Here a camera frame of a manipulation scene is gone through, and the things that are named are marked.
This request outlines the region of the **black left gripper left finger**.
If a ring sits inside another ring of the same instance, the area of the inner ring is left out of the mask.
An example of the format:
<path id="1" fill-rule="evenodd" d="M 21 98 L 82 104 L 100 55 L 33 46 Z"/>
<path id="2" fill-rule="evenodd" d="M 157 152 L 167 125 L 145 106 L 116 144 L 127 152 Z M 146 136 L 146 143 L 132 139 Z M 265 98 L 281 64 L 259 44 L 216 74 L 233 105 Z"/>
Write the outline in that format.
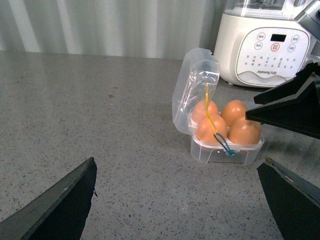
<path id="1" fill-rule="evenodd" d="M 90 157 L 0 223 L 2 240 L 79 240 L 95 192 L 97 165 Z"/>

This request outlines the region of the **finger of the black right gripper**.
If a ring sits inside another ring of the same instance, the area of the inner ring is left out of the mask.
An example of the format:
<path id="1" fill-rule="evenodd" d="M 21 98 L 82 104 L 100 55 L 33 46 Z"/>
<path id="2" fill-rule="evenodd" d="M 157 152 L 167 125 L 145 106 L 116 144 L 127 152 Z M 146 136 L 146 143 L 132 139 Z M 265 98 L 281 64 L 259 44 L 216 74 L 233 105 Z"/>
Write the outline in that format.
<path id="1" fill-rule="evenodd" d="M 320 73 L 320 65 L 318 62 L 308 63 L 306 67 L 297 72 L 292 79 L 254 96 L 254 103 L 265 105 L 296 94 L 312 73 Z"/>
<path id="2" fill-rule="evenodd" d="M 308 80 L 297 93 L 247 111 L 246 118 L 319 139 L 320 81 Z"/>

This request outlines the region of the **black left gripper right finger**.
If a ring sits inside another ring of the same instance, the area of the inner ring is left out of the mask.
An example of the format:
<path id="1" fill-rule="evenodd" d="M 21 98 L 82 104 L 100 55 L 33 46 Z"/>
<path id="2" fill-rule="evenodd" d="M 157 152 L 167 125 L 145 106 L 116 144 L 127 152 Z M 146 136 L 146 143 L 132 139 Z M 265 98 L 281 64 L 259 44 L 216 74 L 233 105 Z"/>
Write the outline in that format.
<path id="1" fill-rule="evenodd" d="M 318 240 L 320 188 L 269 157 L 257 172 L 283 239 Z"/>

